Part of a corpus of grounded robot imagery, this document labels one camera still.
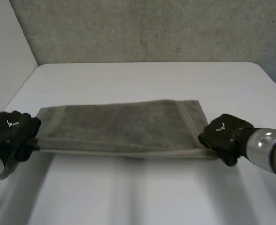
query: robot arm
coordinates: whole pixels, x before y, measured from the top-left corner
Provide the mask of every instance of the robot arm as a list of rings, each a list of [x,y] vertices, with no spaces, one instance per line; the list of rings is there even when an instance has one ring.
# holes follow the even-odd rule
[[[204,128],[199,141],[212,148],[228,166],[234,166],[240,156],[276,174],[276,130],[254,128],[237,117],[224,114]]]
[[[26,113],[0,112],[0,174],[9,161],[29,159],[34,148],[27,141],[36,136],[40,124],[38,118]]]

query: white wall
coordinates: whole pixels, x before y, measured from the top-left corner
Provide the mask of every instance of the white wall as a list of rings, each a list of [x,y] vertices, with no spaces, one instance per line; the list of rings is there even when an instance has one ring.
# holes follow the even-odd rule
[[[0,111],[22,87],[37,63],[8,0],[0,0]]]

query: towel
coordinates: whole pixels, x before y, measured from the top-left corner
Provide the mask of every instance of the towel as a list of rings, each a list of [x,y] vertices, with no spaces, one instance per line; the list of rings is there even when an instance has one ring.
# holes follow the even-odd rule
[[[40,151],[138,158],[216,158],[198,141],[208,124],[196,100],[40,109]]]

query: table surface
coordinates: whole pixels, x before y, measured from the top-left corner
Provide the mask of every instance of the table surface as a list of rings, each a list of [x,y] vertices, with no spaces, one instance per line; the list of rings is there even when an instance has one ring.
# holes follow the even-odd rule
[[[276,85],[252,63],[48,64],[6,110],[199,100],[211,121],[223,113],[276,129]],[[241,158],[135,160],[34,153],[0,181],[0,224],[276,224],[276,176]]]

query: table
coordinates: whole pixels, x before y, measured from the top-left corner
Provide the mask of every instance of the table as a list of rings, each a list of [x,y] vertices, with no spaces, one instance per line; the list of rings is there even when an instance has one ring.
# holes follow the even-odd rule
[[[200,101],[276,129],[276,85],[252,63],[48,64],[6,110],[157,99]],[[0,181],[0,224],[276,224],[276,176],[246,159],[135,160],[34,153]]]

